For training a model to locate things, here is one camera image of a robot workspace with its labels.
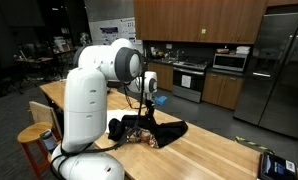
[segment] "oven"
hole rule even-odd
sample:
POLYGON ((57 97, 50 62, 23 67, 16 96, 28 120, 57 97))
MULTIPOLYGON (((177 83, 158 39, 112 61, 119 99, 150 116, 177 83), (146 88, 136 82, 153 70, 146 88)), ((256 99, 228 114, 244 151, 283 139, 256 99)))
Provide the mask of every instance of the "oven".
POLYGON ((204 70, 174 66, 172 94, 200 103, 204 82, 204 70))

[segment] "refrigerator door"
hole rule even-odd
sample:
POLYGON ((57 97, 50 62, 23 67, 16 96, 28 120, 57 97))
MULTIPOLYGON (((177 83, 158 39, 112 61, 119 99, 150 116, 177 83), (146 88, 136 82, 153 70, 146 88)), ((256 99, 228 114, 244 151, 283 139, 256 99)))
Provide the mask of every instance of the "refrigerator door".
POLYGON ((298 138, 298 32, 260 126, 298 138))
POLYGON ((234 117, 258 125, 298 27, 298 13, 265 15, 234 117))

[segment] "dark floor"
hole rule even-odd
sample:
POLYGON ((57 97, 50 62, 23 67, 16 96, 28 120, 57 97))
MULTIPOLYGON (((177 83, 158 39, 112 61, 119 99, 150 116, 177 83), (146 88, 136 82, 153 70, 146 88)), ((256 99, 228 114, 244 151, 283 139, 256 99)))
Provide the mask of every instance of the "dark floor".
MULTIPOLYGON (((28 82, 24 83, 23 87, 23 95, 11 90, 8 95, 0 97, 0 179, 35 179, 33 170, 17 142, 17 135, 32 124, 32 118, 27 111, 29 101, 44 104, 47 104, 47 101, 39 87, 28 82)), ((298 165, 298 140, 235 120, 232 118, 233 111, 225 108, 204 102, 197 104, 159 90, 157 96, 162 95, 168 99, 162 106, 157 105, 156 109, 231 140, 240 136, 254 141, 298 165)), ((43 171, 43 177, 54 179, 49 169, 43 171)))

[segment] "chair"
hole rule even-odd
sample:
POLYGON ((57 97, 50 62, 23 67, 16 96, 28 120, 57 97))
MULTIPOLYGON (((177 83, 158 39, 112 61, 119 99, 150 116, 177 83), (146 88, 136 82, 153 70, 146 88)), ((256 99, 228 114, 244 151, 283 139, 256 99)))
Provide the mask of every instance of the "chair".
POLYGON ((22 145, 36 176, 40 179, 40 170, 46 168, 50 164, 48 161, 48 153, 41 143, 40 134, 47 129, 52 129, 56 139, 59 140, 62 137, 62 133, 53 108, 34 101, 30 101, 29 105, 35 124, 21 131, 17 140, 22 145), (35 142, 38 145, 45 160, 41 164, 36 163, 31 151, 29 150, 28 144, 32 142, 35 142))

